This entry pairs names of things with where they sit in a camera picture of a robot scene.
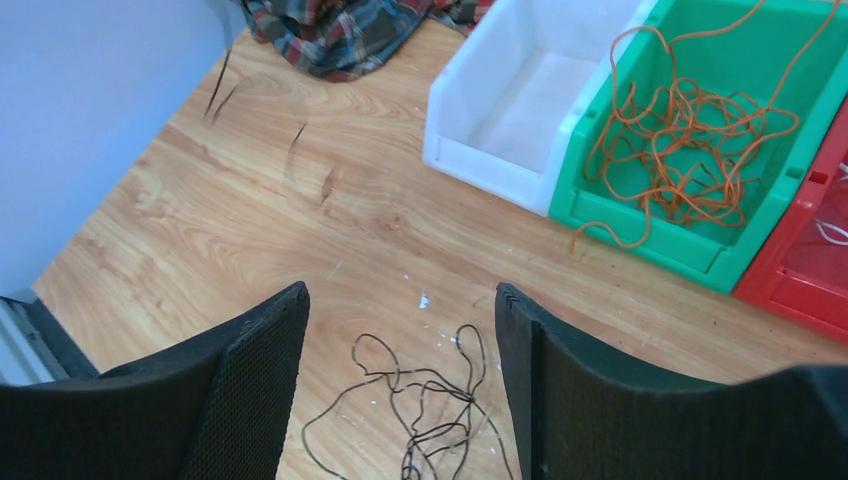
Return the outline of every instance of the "wooden tabletop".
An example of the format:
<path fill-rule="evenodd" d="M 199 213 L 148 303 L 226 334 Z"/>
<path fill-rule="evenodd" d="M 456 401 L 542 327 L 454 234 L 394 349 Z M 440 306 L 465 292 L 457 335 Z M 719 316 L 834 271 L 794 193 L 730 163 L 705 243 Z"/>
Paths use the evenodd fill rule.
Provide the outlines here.
<path fill-rule="evenodd" d="M 279 478 L 329 478 L 306 456 L 300 429 L 360 381 L 350 361 L 360 333 L 379 334 L 406 366 L 440 368 L 460 382 L 464 364 L 449 340 L 472 323 L 497 366 L 500 281 L 621 350 L 709 380 L 848 363 L 844 346 L 628 252 L 584 236 L 571 255 L 571 230 L 426 168 L 428 87 L 461 42 L 427 21 L 382 70 L 330 84 L 242 35 L 222 90 L 244 82 L 214 126 L 203 113 L 218 68 L 38 294 L 105 370 L 304 280 L 312 311 Z M 419 308 L 422 293 L 428 308 Z M 478 397 L 518 478 L 498 369 Z M 385 400 L 379 387 L 348 398 L 310 433 L 316 454 L 351 479 L 396 477 L 407 437 Z M 493 433 L 478 435 L 463 478 L 507 478 L 496 447 Z"/>

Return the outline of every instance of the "red plastic container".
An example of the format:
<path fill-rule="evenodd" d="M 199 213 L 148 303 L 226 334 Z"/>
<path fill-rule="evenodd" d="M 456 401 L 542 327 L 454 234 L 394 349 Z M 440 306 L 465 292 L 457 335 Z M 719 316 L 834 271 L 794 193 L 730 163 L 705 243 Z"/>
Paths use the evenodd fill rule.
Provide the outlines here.
<path fill-rule="evenodd" d="M 828 242 L 814 221 L 848 231 L 848 180 L 840 181 L 843 162 L 848 163 L 848 101 L 834 118 L 795 200 L 733 296 L 848 342 L 848 246 Z"/>

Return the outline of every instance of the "storage box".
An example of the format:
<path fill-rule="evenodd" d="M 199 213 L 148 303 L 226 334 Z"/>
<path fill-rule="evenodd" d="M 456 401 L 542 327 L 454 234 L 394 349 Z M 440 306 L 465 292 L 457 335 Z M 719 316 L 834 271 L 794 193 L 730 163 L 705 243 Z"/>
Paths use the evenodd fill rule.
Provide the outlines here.
<path fill-rule="evenodd" d="M 547 216 L 571 130 L 609 76 L 613 39 L 655 3 L 495 2 L 430 88 L 424 162 Z"/>
<path fill-rule="evenodd" d="M 848 230 L 848 101 L 798 195 L 733 296 L 848 342 L 848 246 L 828 242 L 815 220 Z M 828 235 L 845 241 L 831 229 Z"/>
<path fill-rule="evenodd" d="M 670 39 L 730 25 L 756 3 L 756 0 L 660 0 L 646 23 L 656 26 Z M 692 78 L 702 88 L 724 95 L 744 92 L 765 105 L 786 66 L 820 27 L 831 8 L 830 2 L 770 0 L 731 32 L 676 44 L 678 76 Z M 843 6 L 797 62 L 777 98 L 775 106 L 797 114 L 801 126 L 792 135 L 765 142 L 754 161 L 742 169 L 743 178 L 759 179 L 746 185 L 740 205 L 747 225 L 722 228 L 714 223 L 698 222 L 684 228 L 654 215 L 650 236 L 633 249 L 635 254 L 719 292 L 730 293 L 794 198 L 848 92 L 846 32 L 848 8 Z M 632 82 L 637 85 L 636 99 L 640 105 L 649 104 L 657 87 L 668 86 L 669 56 L 657 36 L 649 32 L 636 35 L 618 67 L 618 86 L 624 91 L 619 102 Z M 644 211 L 636 201 L 617 200 L 602 181 L 588 181 L 583 174 L 586 158 L 610 115 L 611 90 L 610 78 L 574 130 L 550 214 L 554 220 L 574 228 L 587 222 L 604 222 L 622 241 L 633 243 L 645 232 Z M 770 115 L 769 129 L 787 121 L 786 117 Z M 681 172 L 706 156 L 686 150 L 674 155 L 675 166 Z M 600 160 L 598 154 L 592 163 L 597 165 Z M 638 162 L 616 165 L 610 172 L 611 183 L 619 191 L 637 194 L 649 186 L 649 175 Z M 600 227 L 587 228 L 586 233 L 613 243 L 612 236 Z"/>

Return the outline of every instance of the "red and blue plaid fabric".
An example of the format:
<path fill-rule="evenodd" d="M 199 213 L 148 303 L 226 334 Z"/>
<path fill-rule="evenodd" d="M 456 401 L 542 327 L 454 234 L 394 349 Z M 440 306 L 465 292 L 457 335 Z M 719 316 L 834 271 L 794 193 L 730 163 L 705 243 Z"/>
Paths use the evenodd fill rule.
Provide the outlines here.
<path fill-rule="evenodd" d="M 468 34 L 494 0 L 242 0 L 253 38 L 331 82 L 383 66 L 429 15 Z"/>

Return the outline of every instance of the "orange cord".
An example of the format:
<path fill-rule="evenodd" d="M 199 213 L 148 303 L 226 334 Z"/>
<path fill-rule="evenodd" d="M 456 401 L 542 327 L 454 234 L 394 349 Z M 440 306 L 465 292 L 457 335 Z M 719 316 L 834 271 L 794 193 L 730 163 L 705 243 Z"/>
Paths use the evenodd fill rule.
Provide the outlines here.
<path fill-rule="evenodd" d="M 647 241 L 651 232 L 652 204 L 662 210 L 666 216 L 666 221 L 683 225 L 686 228 L 698 221 L 710 221 L 723 227 L 745 225 L 747 220 L 740 208 L 740 203 L 745 194 L 745 185 L 758 179 L 743 180 L 740 170 L 751 163 L 764 142 L 789 135 L 800 125 L 800 119 L 797 115 L 775 108 L 774 102 L 783 89 L 783 85 L 786 83 L 795 63 L 830 24 L 841 2 L 842 0 L 833 0 L 833 9 L 830 14 L 789 62 L 774 93 L 763 107 L 744 93 L 736 92 L 729 96 L 722 96 L 700 88 L 698 83 L 691 78 L 678 77 L 673 47 L 675 43 L 683 40 L 722 35 L 737 28 L 751 18 L 763 6 L 765 0 L 760 0 L 739 20 L 717 30 L 687 33 L 667 41 L 657 28 L 642 25 L 616 37 L 610 48 L 612 113 L 583 165 L 583 175 L 588 181 L 603 180 L 610 193 L 622 202 L 638 201 L 639 207 L 645 211 L 645 233 L 636 242 L 628 244 L 624 243 L 608 224 L 599 221 L 588 222 L 574 232 L 571 239 L 571 253 L 573 254 L 575 251 L 578 236 L 592 226 L 607 230 L 612 235 L 613 240 L 622 248 L 635 248 L 642 245 Z M 619 107 L 617 102 L 618 76 L 614 59 L 615 47 L 628 35 L 642 30 L 656 35 L 665 52 L 671 57 L 671 85 L 657 88 L 651 102 L 645 107 L 640 107 L 636 105 L 634 100 L 636 84 L 632 83 L 624 103 Z M 668 105 L 661 113 L 658 113 L 654 109 L 662 96 L 667 97 Z M 752 105 L 754 110 L 747 113 L 740 100 Z M 726 125 L 716 127 L 700 121 L 699 115 L 708 109 L 719 111 Z M 792 120 L 792 125 L 781 131 L 766 133 L 768 127 L 766 116 L 768 113 L 784 115 Z M 659 125 L 659 128 L 643 123 L 649 120 L 653 120 L 656 125 Z M 616 124 L 619 124 L 621 129 L 616 135 L 612 135 L 610 131 Z M 625 136 L 625 133 L 638 137 L 641 140 L 641 145 L 634 145 L 631 139 Z M 745 137 L 749 137 L 751 141 L 744 149 L 729 150 L 723 148 L 726 142 Z M 663 139 L 668 141 L 668 145 L 660 149 L 659 143 Z M 626 145 L 632 153 L 617 157 L 615 151 L 622 145 Z M 710 154 L 715 161 L 717 171 L 720 172 L 720 178 L 704 163 L 697 163 L 685 173 L 669 166 L 667 164 L 668 158 L 684 149 Z M 590 174 L 589 167 L 592 158 L 598 151 L 603 156 L 603 162 L 596 173 Z M 610 167 L 615 164 L 636 160 L 650 174 L 650 187 L 636 195 L 622 195 L 610 184 L 607 173 Z M 709 177 L 711 183 L 693 178 L 695 173 L 699 171 Z M 699 187 L 697 193 L 686 191 L 687 187 L 692 185 Z"/>

